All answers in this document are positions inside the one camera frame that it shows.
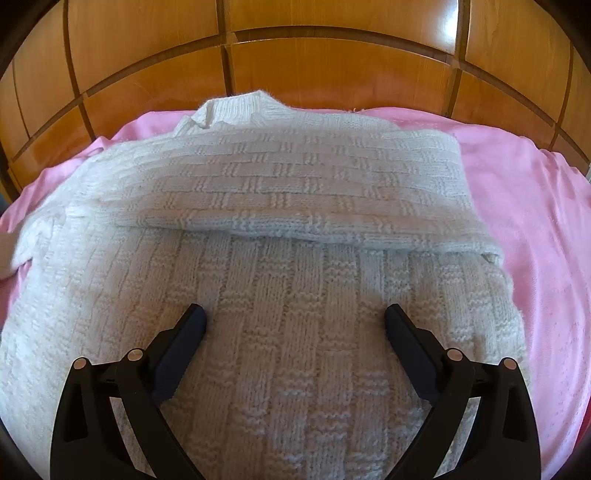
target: knit fabric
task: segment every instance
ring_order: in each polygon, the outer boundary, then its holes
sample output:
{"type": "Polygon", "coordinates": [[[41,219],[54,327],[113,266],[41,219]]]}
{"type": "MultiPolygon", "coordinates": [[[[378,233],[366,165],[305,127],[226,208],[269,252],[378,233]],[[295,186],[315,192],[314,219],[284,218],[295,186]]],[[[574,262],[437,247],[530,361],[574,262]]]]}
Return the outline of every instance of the knit fabric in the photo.
{"type": "Polygon", "coordinates": [[[501,251],[440,132],[211,100],[87,160],[15,235],[0,271],[33,266],[2,332],[0,417],[46,479],[71,362],[145,347],[190,303],[207,334],[162,411],[208,480],[384,478],[428,412],[385,338],[391,303],[527,374],[501,251]]]}

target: headboard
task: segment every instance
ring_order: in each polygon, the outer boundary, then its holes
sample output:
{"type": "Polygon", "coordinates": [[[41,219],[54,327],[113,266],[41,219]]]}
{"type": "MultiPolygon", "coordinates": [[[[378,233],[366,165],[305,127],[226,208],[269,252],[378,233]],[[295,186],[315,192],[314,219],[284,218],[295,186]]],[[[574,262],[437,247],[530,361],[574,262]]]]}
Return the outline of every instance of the headboard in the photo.
{"type": "Polygon", "coordinates": [[[263,89],[304,108],[402,106],[591,158],[591,73],[534,0],[60,0],[0,80],[17,190],[153,110],[263,89]]]}

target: pink fabric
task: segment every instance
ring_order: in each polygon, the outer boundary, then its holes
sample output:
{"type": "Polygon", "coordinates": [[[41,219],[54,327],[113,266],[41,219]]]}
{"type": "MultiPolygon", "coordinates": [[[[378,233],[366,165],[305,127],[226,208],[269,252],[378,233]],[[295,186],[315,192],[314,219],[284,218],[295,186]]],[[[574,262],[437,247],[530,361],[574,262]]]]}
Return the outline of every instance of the pink fabric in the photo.
{"type": "MultiPolygon", "coordinates": [[[[171,131],[186,113],[191,112],[147,113],[112,140],[99,138],[74,159],[44,170],[0,219],[0,230],[12,230],[85,158],[114,142],[171,131]]],[[[402,108],[362,113],[403,129],[438,129],[460,142],[476,208],[503,246],[505,268],[514,279],[530,354],[543,478],[551,478],[573,450],[591,397],[591,186],[562,155],[497,128],[402,108]]],[[[0,283],[0,322],[27,270],[24,265],[0,283]]]]}

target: round metal joint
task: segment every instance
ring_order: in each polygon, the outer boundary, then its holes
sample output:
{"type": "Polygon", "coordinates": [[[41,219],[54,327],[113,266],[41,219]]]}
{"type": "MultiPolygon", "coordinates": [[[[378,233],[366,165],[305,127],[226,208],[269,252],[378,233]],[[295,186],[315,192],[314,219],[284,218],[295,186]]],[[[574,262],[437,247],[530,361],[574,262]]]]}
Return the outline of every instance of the round metal joint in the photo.
{"type": "Polygon", "coordinates": [[[130,362],[137,362],[144,356],[144,352],[139,348],[134,348],[127,354],[127,360],[130,362]]]}
{"type": "Polygon", "coordinates": [[[464,354],[456,348],[450,348],[447,351],[447,357],[454,362],[459,362],[464,358],[464,354]]]}
{"type": "Polygon", "coordinates": [[[517,368],[517,362],[512,358],[505,358],[503,360],[503,365],[505,365],[509,370],[515,370],[517,368]]]}
{"type": "Polygon", "coordinates": [[[86,366],[86,358],[80,357],[74,360],[73,366],[74,370],[81,370],[86,366]]]}

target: metal pin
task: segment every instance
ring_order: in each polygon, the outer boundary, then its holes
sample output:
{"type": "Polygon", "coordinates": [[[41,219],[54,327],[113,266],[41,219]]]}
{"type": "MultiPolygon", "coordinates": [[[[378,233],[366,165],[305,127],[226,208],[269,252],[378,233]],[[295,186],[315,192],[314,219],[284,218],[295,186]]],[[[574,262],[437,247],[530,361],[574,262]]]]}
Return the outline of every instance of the metal pin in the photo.
{"type": "Polygon", "coordinates": [[[127,354],[127,360],[129,360],[130,362],[136,362],[140,358],[142,358],[143,356],[144,356],[144,353],[142,350],[140,350],[139,348],[134,348],[132,351],[130,351],[127,354]]]}
{"type": "Polygon", "coordinates": [[[517,368],[517,362],[512,358],[505,358],[503,360],[503,365],[505,365],[509,370],[515,370],[517,368]]]}
{"type": "Polygon", "coordinates": [[[86,366],[86,358],[77,358],[76,360],[74,360],[74,370],[80,370],[82,368],[84,368],[86,366]]]}
{"type": "Polygon", "coordinates": [[[464,358],[464,354],[455,348],[450,348],[447,351],[447,357],[454,362],[459,362],[462,360],[462,358],[464,358]]]}

